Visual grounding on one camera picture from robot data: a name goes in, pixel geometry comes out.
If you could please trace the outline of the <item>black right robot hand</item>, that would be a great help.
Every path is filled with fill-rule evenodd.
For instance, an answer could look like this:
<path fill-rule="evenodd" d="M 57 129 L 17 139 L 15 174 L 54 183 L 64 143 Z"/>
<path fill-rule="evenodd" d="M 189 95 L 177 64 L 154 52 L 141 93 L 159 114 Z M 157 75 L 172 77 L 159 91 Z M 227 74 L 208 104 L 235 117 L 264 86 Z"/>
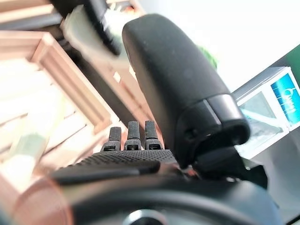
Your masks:
<path fill-rule="evenodd" d="M 246 117 L 193 41 L 169 19 L 127 22 L 122 39 L 165 150 L 102 151 L 52 174 L 75 225 L 281 225 L 262 165 L 236 145 Z"/>

